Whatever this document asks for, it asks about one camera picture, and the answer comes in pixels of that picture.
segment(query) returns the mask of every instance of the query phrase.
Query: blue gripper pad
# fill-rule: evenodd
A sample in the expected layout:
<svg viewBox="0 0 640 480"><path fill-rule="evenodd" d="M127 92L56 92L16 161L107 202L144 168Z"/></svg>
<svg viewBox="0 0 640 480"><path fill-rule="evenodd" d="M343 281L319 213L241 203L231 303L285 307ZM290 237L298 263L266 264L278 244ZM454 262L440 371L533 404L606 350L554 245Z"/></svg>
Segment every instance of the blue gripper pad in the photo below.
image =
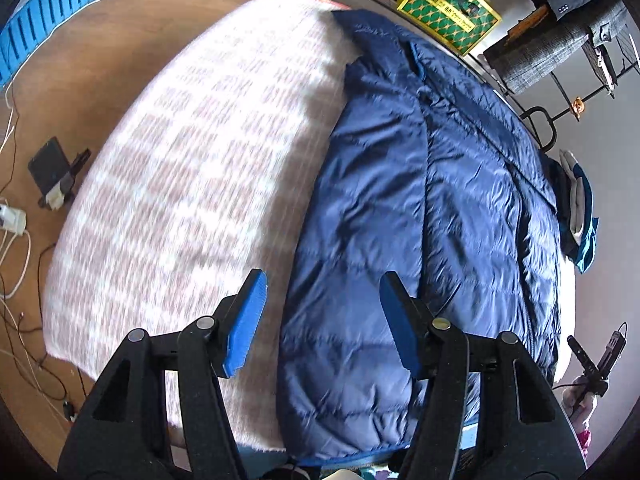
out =
<svg viewBox="0 0 640 480"><path fill-rule="evenodd" d="M226 358L222 363L222 368L229 378L242 368L249 353L255 329L267 302L267 275L262 270L252 270L236 295L234 303L236 301L241 303L237 306L236 321L229 331Z"/></svg>
<svg viewBox="0 0 640 480"><path fill-rule="evenodd" d="M380 278L380 303L385 311L386 322L391 329L402 366L411 372L412 377L418 378L422 365L418 357L418 340L414 327L404 310L407 301L410 302L411 298L404 290L398 275L386 272Z"/></svg>

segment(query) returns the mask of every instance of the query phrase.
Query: gray plaid blazer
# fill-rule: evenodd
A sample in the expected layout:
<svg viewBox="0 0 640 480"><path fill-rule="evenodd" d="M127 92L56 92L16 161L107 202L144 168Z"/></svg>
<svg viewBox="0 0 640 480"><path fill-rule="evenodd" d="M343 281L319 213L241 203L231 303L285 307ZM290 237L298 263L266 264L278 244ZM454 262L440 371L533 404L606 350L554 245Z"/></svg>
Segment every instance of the gray plaid blazer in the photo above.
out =
<svg viewBox="0 0 640 480"><path fill-rule="evenodd" d="M625 26L627 15L621 0L591 0L558 22L549 16L512 43L506 44L503 38L484 56L506 87L520 94L587 41L594 47L612 41Z"/></svg>

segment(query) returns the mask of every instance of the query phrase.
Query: green yellow box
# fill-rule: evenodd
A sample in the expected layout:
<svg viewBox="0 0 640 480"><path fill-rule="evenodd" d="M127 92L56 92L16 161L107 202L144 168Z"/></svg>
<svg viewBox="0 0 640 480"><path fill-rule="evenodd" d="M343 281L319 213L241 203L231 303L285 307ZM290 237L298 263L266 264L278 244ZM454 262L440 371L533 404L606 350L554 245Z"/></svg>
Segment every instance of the green yellow box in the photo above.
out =
<svg viewBox="0 0 640 480"><path fill-rule="evenodd" d="M461 56L502 21L487 0L398 0L398 10Z"/></svg>

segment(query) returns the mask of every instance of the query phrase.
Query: white fuzzy blanket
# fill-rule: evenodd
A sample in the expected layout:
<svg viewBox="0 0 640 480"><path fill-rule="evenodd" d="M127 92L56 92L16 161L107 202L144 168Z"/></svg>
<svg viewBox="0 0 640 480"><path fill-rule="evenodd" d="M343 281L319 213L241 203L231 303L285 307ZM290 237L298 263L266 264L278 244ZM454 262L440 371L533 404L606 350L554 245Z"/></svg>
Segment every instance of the white fuzzy blanket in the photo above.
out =
<svg viewBox="0 0 640 480"><path fill-rule="evenodd" d="M327 0L254 0L149 84L100 151L44 292L50 355L97 378L129 330L174 332L252 267L269 299L246 365L221 381L238 444L281 449L278 330L293 255L356 49ZM167 412L180 427L177 378Z"/></svg>

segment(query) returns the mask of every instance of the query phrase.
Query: wooden floor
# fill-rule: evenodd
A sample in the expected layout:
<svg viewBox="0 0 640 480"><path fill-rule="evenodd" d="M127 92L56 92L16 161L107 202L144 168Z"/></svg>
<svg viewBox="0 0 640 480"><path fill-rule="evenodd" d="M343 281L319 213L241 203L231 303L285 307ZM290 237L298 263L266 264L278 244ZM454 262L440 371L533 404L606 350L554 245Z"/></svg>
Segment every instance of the wooden floor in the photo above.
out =
<svg viewBox="0 0 640 480"><path fill-rule="evenodd" d="M24 282L8 300L16 316L24 313L21 328L40 325L38 256L58 239L66 218L64 210L51 212L38 208L39 192L27 170L30 158L53 136L69 159L85 148L97 153L162 67L206 28L247 1L105 0L81 10L60 27L18 74L13 84L20 113L15 133L15 173L2 196L10 205L26 211L27 229L33 239ZM6 124L8 117L0 101L0 124ZM13 154L12 139L0 154L0 189L10 177ZM7 289L18 279L26 250L26 240L16 240L2 265ZM42 259L41 286L50 257L51 252ZM26 365L15 333L12 339L18 357ZM44 354L40 332L25 335L24 340L36 357ZM9 349L3 327L0 327L0 348ZM60 376L73 404L81 406L84 397L75 368L52 358L45 364ZM55 380L42 372L37 376L45 391L61 395L62 389ZM20 378L13 360L5 354L0 354L0 394L24 434L44 459L56 466L68 431L61 415L62 403L53 402L58 410L54 414L44 398Z"/></svg>

